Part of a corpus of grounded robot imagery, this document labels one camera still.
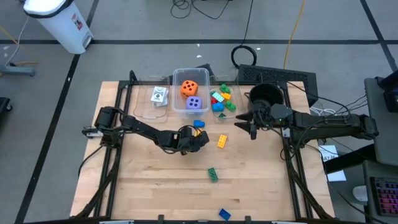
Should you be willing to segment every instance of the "yellow lego brick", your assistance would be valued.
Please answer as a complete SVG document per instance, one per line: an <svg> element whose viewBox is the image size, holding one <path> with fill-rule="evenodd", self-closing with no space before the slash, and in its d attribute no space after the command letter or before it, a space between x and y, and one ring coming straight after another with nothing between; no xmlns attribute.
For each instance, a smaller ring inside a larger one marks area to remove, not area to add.
<svg viewBox="0 0 398 224"><path fill-rule="evenodd" d="M200 128L198 128L200 131L197 131L197 130L195 130L195 133L193 134L193 136L198 136L198 134L201 132L201 129Z"/></svg>
<svg viewBox="0 0 398 224"><path fill-rule="evenodd" d="M231 99L231 94L228 94L228 93L221 93L220 94L222 97L224 97L224 99L226 99L226 100L230 100Z"/></svg>
<svg viewBox="0 0 398 224"><path fill-rule="evenodd" d="M226 138L227 137L224 134L220 135L220 138L218 139L217 146L223 149L225 146Z"/></svg>

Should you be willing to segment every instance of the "clear plastic bin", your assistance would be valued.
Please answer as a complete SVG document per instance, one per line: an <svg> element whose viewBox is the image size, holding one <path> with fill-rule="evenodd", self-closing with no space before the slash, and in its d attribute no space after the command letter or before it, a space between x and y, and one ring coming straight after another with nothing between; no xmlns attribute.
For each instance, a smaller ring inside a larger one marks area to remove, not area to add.
<svg viewBox="0 0 398 224"><path fill-rule="evenodd" d="M168 104L165 106L155 106L150 100L155 86L164 87L170 91L169 77L163 75L149 75L144 80L139 80L139 92L136 107L134 108L134 116L140 117L145 122L161 123L167 120L167 110L170 105L170 93L166 98Z"/></svg>
<svg viewBox="0 0 398 224"><path fill-rule="evenodd" d="M218 76L213 76L210 77L210 91L216 91L217 93L221 93L220 91L220 86L221 84L226 84L229 90L231 90L231 99L230 102L232 102L236 106L236 110L233 112L230 111L229 109L225 108L224 111L222 112L213 112L214 117L217 118L219 121L236 121L235 117L236 115L243 114L246 112L245 106L243 105L242 101L242 94L241 90L239 88L239 83L238 81L232 81L233 79L228 76L228 75L218 75Z"/></svg>
<svg viewBox="0 0 398 224"><path fill-rule="evenodd" d="M198 85L196 96L202 99L200 109L187 109L187 99L180 93L181 86L187 80ZM210 79L209 71L205 68L179 68L173 72L173 102L174 111L185 115L201 116L210 109Z"/></svg>

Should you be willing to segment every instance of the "purple die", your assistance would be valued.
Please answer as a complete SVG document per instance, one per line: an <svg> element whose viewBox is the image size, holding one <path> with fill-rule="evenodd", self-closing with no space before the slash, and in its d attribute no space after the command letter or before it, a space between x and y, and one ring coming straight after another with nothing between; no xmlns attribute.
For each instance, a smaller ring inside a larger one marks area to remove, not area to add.
<svg viewBox="0 0 398 224"><path fill-rule="evenodd" d="M187 109L201 109L201 98L197 96L188 97Z"/></svg>

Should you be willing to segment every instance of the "gray floor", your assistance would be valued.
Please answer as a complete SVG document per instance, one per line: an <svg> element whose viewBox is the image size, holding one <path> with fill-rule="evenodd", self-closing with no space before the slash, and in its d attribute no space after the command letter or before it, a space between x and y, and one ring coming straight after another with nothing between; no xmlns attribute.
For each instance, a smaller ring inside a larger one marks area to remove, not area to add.
<svg viewBox="0 0 398 224"><path fill-rule="evenodd" d="M87 18L93 0L76 0ZM367 0L371 12L387 40L398 39L394 0ZM216 16L224 1L197 1L195 5ZM248 39L288 39L293 29L300 1L254 0ZM100 0L91 24L97 40L159 39L241 39L248 17L250 1L229 3L220 19L214 21L193 10L185 19L170 15L172 1ZM0 3L0 26L17 37L25 14L17 1ZM0 33L0 40L7 36ZM31 19L24 40L52 40L53 37ZM377 40L360 1L308 0L295 39L301 40ZM60 119L50 145L47 160L32 198L26 222L67 218L77 183L77 169L83 159L86 138L80 131L91 123L102 81L126 79L133 69L139 78L148 75L171 75L176 68L196 67L210 63L216 75L236 75L230 52L236 44L136 44L91 45L81 55ZM282 68L284 44L252 44L258 49L258 65ZM0 62L14 50L13 45L0 45ZM0 223L12 223L21 205L27 184L55 106L67 76L73 55L61 45L25 45L34 58L20 50L14 61L36 60L37 75L0 77L0 96L11 98L14 110L1 127L0 134ZM393 57L398 46L389 45ZM237 61L251 63L247 52L238 52ZM321 96L343 104L364 95L363 80L386 76L392 72L379 44L375 45L292 45L287 68L315 72ZM339 107L321 101L325 108ZM368 113L367 108L357 113ZM339 138L343 144L357 149L368 142ZM337 145L340 152L347 149ZM363 184L362 170L345 170L348 181L334 183L336 189L356 202L352 187ZM361 214L331 190L336 216L343 220L364 221Z"/></svg>

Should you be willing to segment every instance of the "white card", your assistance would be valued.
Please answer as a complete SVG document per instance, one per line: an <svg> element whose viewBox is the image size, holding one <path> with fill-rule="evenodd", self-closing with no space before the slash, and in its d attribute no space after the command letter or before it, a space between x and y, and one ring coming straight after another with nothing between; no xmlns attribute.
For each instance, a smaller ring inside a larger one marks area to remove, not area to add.
<svg viewBox="0 0 398 224"><path fill-rule="evenodd" d="M152 102L163 102L164 96L166 95L167 88L155 86L154 91L152 92L152 97L150 100Z"/></svg>
<svg viewBox="0 0 398 224"><path fill-rule="evenodd" d="M167 97L167 95L169 95L169 90L166 90L166 95L164 96L163 102L161 103L154 102L154 106L155 107L167 106L167 104L169 103L169 98Z"/></svg>
<svg viewBox="0 0 398 224"><path fill-rule="evenodd" d="M319 151L321 151L322 160L324 162L338 157L337 150L336 150L335 146L319 146ZM330 182L346 181L347 180L343 170L328 174L328 179Z"/></svg>

